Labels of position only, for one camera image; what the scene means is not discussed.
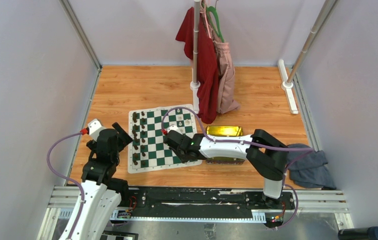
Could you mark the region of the green white chess board mat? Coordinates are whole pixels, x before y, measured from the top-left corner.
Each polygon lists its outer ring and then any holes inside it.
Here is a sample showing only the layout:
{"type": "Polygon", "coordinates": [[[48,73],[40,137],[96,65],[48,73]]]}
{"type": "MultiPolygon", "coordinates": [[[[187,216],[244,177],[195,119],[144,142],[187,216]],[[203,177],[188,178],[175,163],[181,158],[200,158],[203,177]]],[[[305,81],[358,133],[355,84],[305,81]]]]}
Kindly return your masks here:
{"type": "Polygon", "coordinates": [[[177,125],[184,128],[183,135],[189,137],[197,133],[196,118],[188,109],[192,110],[193,105],[160,106],[131,110],[128,113],[128,132],[133,138],[132,146],[128,148],[127,170],[130,174],[198,166],[202,163],[201,160],[182,163],[178,156],[164,144],[164,134],[161,131],[162,118],[168,110],[172,111],[165,117],[165,128],[177,125]],[[177,108],[181,108],[181,112],[176,112],[177,108]],[[178,120],[180,114],[183,116],[181,121],[178,120]],[[190,120],[191,124],[186,125],[186,120],[190,120]]]}

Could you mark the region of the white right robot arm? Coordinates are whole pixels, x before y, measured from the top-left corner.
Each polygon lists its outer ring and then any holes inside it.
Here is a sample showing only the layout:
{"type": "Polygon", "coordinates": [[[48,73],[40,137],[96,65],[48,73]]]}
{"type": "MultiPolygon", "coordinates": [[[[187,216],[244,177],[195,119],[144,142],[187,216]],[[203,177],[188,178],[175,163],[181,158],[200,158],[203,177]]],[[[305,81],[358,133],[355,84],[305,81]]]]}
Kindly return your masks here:
{"type": "Polygon", "coordinates": [[[211,136],[196,133],[192,137],[179,130],[167,131],[167,145],[183,162],[211,158],[242,159],[251,163],[265,179],[262,202],[274,209],[282,202],[282,188],[289,149],[262,129],[245,136],[211,136]]]}

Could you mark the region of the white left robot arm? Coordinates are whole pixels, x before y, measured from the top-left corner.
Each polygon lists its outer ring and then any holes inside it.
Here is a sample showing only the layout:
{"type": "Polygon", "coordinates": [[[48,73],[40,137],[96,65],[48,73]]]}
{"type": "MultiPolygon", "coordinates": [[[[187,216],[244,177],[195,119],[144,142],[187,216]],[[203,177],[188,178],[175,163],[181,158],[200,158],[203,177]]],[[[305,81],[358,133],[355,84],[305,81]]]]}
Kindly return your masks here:
{"type": "Polygon", "coordinates": [[[106,128],[94,119],[81,134],[91,137],[90,150],[83,167],[79,194],[71,217],[60,236],[64,240],[99,240],[117,206],[129,203],[128,182],[114,178],[119,165],[119,153],[132,138],[116,122],[106,128]]]}

